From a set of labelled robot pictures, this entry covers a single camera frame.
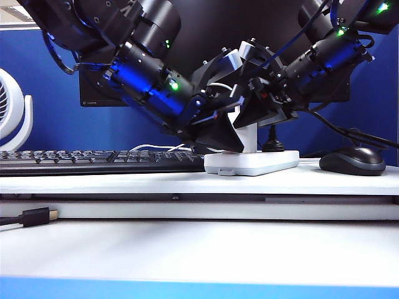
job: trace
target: keyboard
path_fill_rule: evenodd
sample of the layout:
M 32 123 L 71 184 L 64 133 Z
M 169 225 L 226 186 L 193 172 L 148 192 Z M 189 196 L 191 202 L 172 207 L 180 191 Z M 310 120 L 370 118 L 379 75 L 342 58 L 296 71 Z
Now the keyboard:
M 204 171 L 189 151 L 0 151 L 0 176 L 67 176 Z

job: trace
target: white fan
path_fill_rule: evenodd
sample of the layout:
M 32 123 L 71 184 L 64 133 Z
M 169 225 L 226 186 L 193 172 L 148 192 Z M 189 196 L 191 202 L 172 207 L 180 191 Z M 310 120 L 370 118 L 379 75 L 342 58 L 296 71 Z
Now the white fan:
M 0 140 L 13 132 L 22 120 L 24 122 L 17 135 L 5 145 L 0 146 L 1 151 L 15 151 L 20 148 L 33 127 L 33 101 L 32 96 L 24 99 L 18 83 L 5 70 L 0 69 Z

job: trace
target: robotic arm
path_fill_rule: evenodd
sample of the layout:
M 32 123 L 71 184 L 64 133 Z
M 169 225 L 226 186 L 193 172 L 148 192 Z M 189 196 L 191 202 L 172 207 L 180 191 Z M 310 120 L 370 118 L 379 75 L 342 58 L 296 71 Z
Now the robotic arm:
M 239 51 L 223 48 L 187 79 L 162 61 L 181 27 L 167 0 L 18 2 L 42 29 L 54 60 L 65 72 L 102 72 L 100 86 L 109 84 L 129 105 L 142 106 L 170 133 L 185 142 L 235 152 L 244 146 L 227 116 L 230 109 L 242 106 L 235 128 L 295 119 L 296 111 L 323 95 L 320 89 L 334 93 L 359 63 L 373 59 L 368 46 L 359 41 L 369 38 L 359 35 L 358 29 L 387 34 L 399 16 L 396 1 L 332 0 L 327 7 L 328 0 L 308 0 L 299 22 L 315 44 L 292 64 L 284 66 L 268 48 L 249 40 Z M 62 63 L 52 43 L 75 54 L 74 69 Z M 87 62 L 110 45 L 115 48 L 110 65 Z M 240 68 L 244 73 L 248 62 L 257 68 L 244 74 L 231 92 L 210 87 Z M 260 70 L 266 70 L 265 76 L 257 76 Z
M 54 60 L 68 74 L 89 69 L 103 73 L 129 105 L 140 105 L 163 127 L 184 141 L 242 151 L 227 111 L 240 98 L 219 94 L 210 84 L 242 66 L 237 50 L 223 49 L 191 80 L 162 59 L 180 30 L 180 17 L 167 0 L 19 0 L 43 31 Z M 52 43 L 78 58 L 74 69 L 63 65 Z M 87 62 L 109 46 L 110 65 Z

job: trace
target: black mouse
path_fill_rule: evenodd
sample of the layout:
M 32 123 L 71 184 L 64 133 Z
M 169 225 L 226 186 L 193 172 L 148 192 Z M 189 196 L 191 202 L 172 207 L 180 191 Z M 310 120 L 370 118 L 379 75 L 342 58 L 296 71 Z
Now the black mouse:
M 342 148 L 320 160 L 323 170 L 353 176 L 380 176 L 386 167 L 380 155 L 369 148 Z

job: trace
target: monitor stand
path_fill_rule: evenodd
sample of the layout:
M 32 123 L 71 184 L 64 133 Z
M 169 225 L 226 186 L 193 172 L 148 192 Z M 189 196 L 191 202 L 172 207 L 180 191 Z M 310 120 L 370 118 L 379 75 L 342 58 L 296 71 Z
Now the monitor stand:
M 240 108 L 229 113 L 231 123 L 239 115 Z M 283 169 L 294 168 L 299 164 L 298 151 L 266 152 L 257 150 L 257 124 L 235 129 L 244 145 L 242 153 L 223 151 L 207 154 L 204 159 L 205 171 L 220 176 L 259 176 Z

